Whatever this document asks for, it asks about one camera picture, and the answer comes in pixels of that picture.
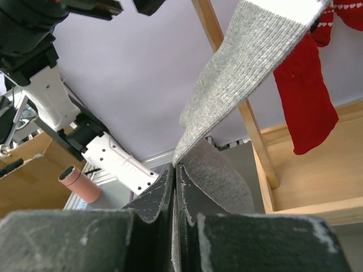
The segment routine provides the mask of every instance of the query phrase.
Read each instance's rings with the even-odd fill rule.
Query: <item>sock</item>
[[[246,100],[310,28],[330,0],[240,0],[225,39],[183,110],[175,165]]]
[[[254,213],[252,195],[228,159],[205,139],[181,160],[191,180],[230,213]]]
[[[313,39],[318,47],[327,46],[330,43],[331,28],[334,21],[334,5],[333,2],[322,12],[318,27],[312,31]]]
[[[338,121],[323,81],[319,50],[308,32],[273,72],[294,153],[320,145]]]
[[[334,0],[334,6],[335,12],[347,26],[363,31],[362,0]]]

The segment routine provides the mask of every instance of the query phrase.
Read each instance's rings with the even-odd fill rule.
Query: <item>white sock cuff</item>
[[[246,0],[262,9],[303,25],[310,25],[311,18],[323,10],[320,0]]]

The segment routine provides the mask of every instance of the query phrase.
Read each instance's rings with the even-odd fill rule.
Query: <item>gray fabric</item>
[[[201,73],[193,96],[181,115],[180,125],[185,132],[175,149],[173,165],[247,99],[330,2],[315,0],[318,5],[306,8],[305,1],[290,0],[296,4],[294,9],[300,12],[299,18],[292,20],[251,3],[263,2],[266,5],[267,1],[273,2],[239,0],[221,47]],[[284,1],[275,3],[278,9],[286,8]],[[309,19],[310,15],[311,20],[306,24],[298,23],[301,17]]]
[[[202,139],[181,162],[191,180],[230,213],[253,213],[252,195],[228,159]]]

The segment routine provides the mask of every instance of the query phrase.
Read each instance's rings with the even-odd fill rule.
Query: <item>wooden box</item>
[[[271,189],[255,152],[266,213],[315,214],[331,224],[363,221],[363,100],[337,112],[329,137],[304,155],[293,153],[285,124],[261,131],[280,183]]]
[[[82,169],[85,162],[46,133],[11,150],[9,157],[1,158],[0,167],[20,158],[24,164],[0,178],[0,218],[19,209],[63,209],[71,191],[58,182],[58,176],[72,164]]]

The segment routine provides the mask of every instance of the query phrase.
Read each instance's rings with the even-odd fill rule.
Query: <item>cardboard box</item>
[[[24,164],[0,178],[0,218],[19,209],[63,209],[71,191],[58,181],[70,165],[79,162],[46,133],[40,133],[1,158],[0,167],[22,158]]]

